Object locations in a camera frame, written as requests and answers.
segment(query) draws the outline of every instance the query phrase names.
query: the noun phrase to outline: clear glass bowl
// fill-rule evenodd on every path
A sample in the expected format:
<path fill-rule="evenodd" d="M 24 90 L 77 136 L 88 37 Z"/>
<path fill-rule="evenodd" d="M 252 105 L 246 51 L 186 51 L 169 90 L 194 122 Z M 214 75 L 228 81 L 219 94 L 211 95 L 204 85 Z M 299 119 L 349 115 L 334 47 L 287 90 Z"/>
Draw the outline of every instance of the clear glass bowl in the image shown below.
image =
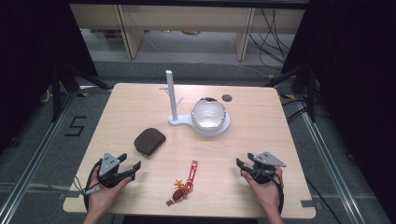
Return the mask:
<path fill-rule="evenodd" d="M 205 132 L 218 130 L 223 124 L 225 116 L 224 106 L 210 97 L 200 99 L 191 110 L 191 118 L 195 127 Z"/>

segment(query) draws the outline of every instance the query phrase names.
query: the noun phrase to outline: brown wallet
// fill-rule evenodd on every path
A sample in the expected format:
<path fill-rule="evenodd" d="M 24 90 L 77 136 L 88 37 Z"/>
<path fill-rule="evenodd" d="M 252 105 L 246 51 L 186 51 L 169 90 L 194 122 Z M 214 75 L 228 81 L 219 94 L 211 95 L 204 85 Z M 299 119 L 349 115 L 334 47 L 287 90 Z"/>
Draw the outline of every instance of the brown wallet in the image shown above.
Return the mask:
<path fill-rule="evenodd" d="M 157 129 L 148 128 L 143 131 L 134 140 L 136 150 L 143 153 L 143 155 L 151 155 L 166 140 L 165 135 L 160 133 Z"/>

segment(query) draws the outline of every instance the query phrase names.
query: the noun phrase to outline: black cable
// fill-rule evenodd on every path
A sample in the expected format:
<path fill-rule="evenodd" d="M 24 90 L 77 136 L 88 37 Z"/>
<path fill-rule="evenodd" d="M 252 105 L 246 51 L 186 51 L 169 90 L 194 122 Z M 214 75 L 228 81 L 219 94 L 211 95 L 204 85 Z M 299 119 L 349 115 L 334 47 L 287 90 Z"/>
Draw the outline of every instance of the black cable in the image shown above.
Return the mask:
<path fill-rule="evenodd" d="M 79 183 L 79 179 L 77 176 L 75 176 L 75 179 L 73 180 L 73 185 L 78 189 L 79 192 L 82 192 L 84 189 L 82 188 L 81 184 Z"/>
<path fill-rule="evenodd" d="M 306 112 L 307 106 L 299 109 L 298 111 L 294 112 L 292 115 L 290 115 L 287 118 L 288 123 L 290 123 L 292 120 L 294 120 L 295 118 L 297 118 L 298 116 L 302 115 L 304 112 Z"/>
<path fill-rule="evenodd" d="M 321 194 L 319 193 L 319 191 L 317 190 L 317 188 L 315 188 L 315 186 L 312 184 L 312 182 L 308 179 L 308 177 L 306 177 L 306 175 L 304 176 L 306 182 L 308 182 L 308 184 L 312 187 L 312 189 L 317 193 L 317 195 L 319 196 L 319 198 L 324 202 L 324 204 L 327 206 L 327 208 L 329 208 L 330 212 L 332 213 L 332 215 L 334 216 L 335 220 L 337 220 L 337 222 L 339 224 L 341 224 L 341 220 L 338 218 L 338 216 L 334 213 L 334 211 L 332 210 L 332 208 L 329 206 L 329 204 L 326 202 L 326 200 L 321 196 Z"/>
<path fill-rule="evenodd" d="M 266 44 L 268 47 L 270 47 L 271 49 L 279 49 L 279 48 L 274 47 L 274 46 L 272 46 L 272 45 L 270 45 L 270 44 L 268 44 L 268 43 L 266 42 L 266 39 L 267 39 L 268 35 L 269 35 L 269 33 L 267 34 L 267 36 L 266 36 L 265 38 L 263 38 L 263 37 L 262 37 L 262 34 L 259 34 L 259 37 L 260 37 L 260 38 L 262 39 L 262 41 L 264 41 L 265 44 Z"/>
<path fill-rule="evenodd" d="M 266 18 L 266 16 L 265 16 L 265 13 L 264 13 L 264 10 L 263 10 L 263 9 L 262 9 L 262 15 L 263 15 L 263 17 L 264 17 L 264 19 L 265 19 L 265 22 L 267 23 L 267 26 L 268 26 L 268 29 L 269 29 L 269 33 L 267 34 L 267 37 L 268 37 L 269 34 L 271 34 L 271 35 L 273 36 L 274 40 L 276 41 L 276 43 L 277 43 L 277 45 L 278 45 L 278 48 L 273 47 L 273 46 L 271 46 L 271 45 L 268 44 L 268 43 L 266 43 L 266 44 L 267 44 L 268 46 L 271 46 L 271 47 L 274 48 L 274 49 L 278 49 L 278 50 L 280 51 L 280 53 L 281 53 L 283 59 L 285 60 L 285 59 L 286 59 L 286 56 L 285 56 L 284 52 L 286 52 L 286 51 L 283 50 L 279 44 L 283 45 L 286 49 L 290 49 L 290 48 L 287 47 L 287 46 L 279 39 L 279 37 L 277 36 L 277 29 L 276 29 L 276 9 L 273 8 L 273 21 L 272 21 L 271 25 L 270 25 L 270 23 L 268 22 L 268 20 L 267 20 L 267 18 Z"/>
<path fill-rule="evenodd" d="M 296 103 L 296 102 L 306 102 L 306 100 L 292 100 L 292 101 L 288 101 L 286 103 L 283 103 L 282 106 L 289 105 L 291 103 Z"/>
<path fill-rule="evenodd" d="M 266 174 L 271 180 L 272 182 L 274 182 L 274 184 L 276 185 L 277 191 L 279 192 L 279 205 L 277 207 L 279 214 L 282 214 L 282 210 L 283 210 L 283 203 L 285 201 L 285 195 L 283 193 L 283 189 L 282 189 L 282 179 L 279 177 L 279 175 L 277 175 L 276 173 L 274 173 L 274 175 L 277 176 L 277 178 L 279 179 L 279 183 L 277 183 L 270 175 Z"/>
<path fill-rule="evenodd" d="M 261 47 L 256 43 L 256 41 L 253 39 L 253 37 L 252 37 L 251 35 L 249 35 L 249 36 L 250 36 L 250 38 L 253 40 L 253 42 L 256 44 L 257 48 L 259 48 L 259 51 L 260 51 L 259 56 L 260 56 L 260 61 L 262 61 L 262 64 L 263 64 L 264 66 L 266 66 L 266 67 L 273 68 L 273 69 L 275 69 L 275 70 L 279 70 L 279 71 L 280 71 L 280 70 L 281 70 L 280 68 L 276 68 L 276 67 L 270 66 L 270 65 L 266 64 L 266 63 L 262 60 L 262 49 L 261 49 Z"/>
<path fill-rule="evenodd" d="M 270 51 L 268 51 L 267 49 L 264 49 L 262 47 L 262 45 L 264 43 L 262 43 L 261 45 L 259 45 L 259 43 L 256 42 L 256 40 L 253 38 L 253 36 L 251 34 L 249 34 L 251 40 L 254 42 L 254 44 L 256 45 L 256 47 L 261 51 L 264 52 L 266 54 L 268 54 L 268 56 L 270 56 L 271 58 L 277 60 L 279 63 L 284 63 L 281 59 L 279 59 L 278 57 L 275 56 L 275 54 L 271 53 Z"/>
<path fill-rule="evenodd" d="M 85 189 L 84 189 L 85 191 L 91 189 L 91 188 L 90 188 L 90 184 L 91 184 L 91 179 L 92 179 L 93 171 L 94 171 L 95 168 L 96 168 L 97 166 L 99 166 L 101 163 L 102 163 L 102 159 L 100 159 L 100 160 L 92 167 L 91 172 L 90 172 L 90 175 L 88 176 L 87 185 L 86 185 L 86 187 L 85 187 Z M 87 209 L 87 211 L 88 211 L 89 203 L 90 203 L 89 199 L 90 199 L 90 198 L 89 198 L 89 195 L 84 195 L 84 204 L 85 204 L 85 208 Z"/>

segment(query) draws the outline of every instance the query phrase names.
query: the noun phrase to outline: hand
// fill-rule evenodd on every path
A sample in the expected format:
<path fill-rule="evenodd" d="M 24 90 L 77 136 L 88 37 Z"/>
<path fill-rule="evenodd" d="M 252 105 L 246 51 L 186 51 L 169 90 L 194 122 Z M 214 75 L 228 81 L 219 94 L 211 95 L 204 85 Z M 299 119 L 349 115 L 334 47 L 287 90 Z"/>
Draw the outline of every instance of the hand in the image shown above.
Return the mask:
<path fill-rule="evenodd" d="M 274 175 L 274 180 L 277 183 L 281 183 L 281 186 L 283 188 L 282 169 L 276 166 L 275 173 L 277 174 L 277 176 Z M 283 220 L 277 209 L 279 205 L 279 192 L 276 188 L 275 183 L 270 181 L 265 184 L 259 184 L 253 179 L 250 174 L 245 171 L 241 171 L 241 175 L 246 179 L 250 187 L 253 189 L 253 192 L 256 195 L 256 199 L 260 207 L 262 208 L 265 216 L 268 218 L 269 222 L 272 224 L 283 223 Z"/>
<path fill-rule="evenodd" d="M 99 168 L 100 166 L 97 166 L 92 173 L 90 187 L 99 183 Z M 121 182 L 113 188 L 106 188 L 101 184 L 98 184 L 97 186 L 100 186 L 101 189 L 89 195 L 89 208 L 84 224 L 99 223 L 100 219 L 105 215 L 111 204 L 114 203 L 116 196 L 129 182 L 131 182 L 131 180 L 132 178 L 128 176 L 122 179 Z"/>

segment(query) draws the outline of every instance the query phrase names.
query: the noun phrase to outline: red toy figure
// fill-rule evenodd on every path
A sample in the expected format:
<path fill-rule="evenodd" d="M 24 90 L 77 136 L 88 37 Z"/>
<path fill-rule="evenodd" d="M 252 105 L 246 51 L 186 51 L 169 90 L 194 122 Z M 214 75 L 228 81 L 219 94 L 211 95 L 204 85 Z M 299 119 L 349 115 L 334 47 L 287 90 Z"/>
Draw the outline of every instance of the red toy figure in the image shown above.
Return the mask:
<path fill-rule="evenodd" d="M 189 179 L 187 179 L 187 183 L 183 184 L 181 180 L 177 180 L 175 183 L 175 192 L 172 195 L 172 198 L 166 202 L 168 206 L 171 204 L 176 203 L 179 200 L 182 200 L 184 196 L 188 195 L 190 192 L 192 192 L 193 189 L 193 184 L 192 181 L 194 180 L 195 172 L 197 169 L 198 161 L 193 161 L 191 164 L 191 170 L 190 170 L 190 176 Z"/>

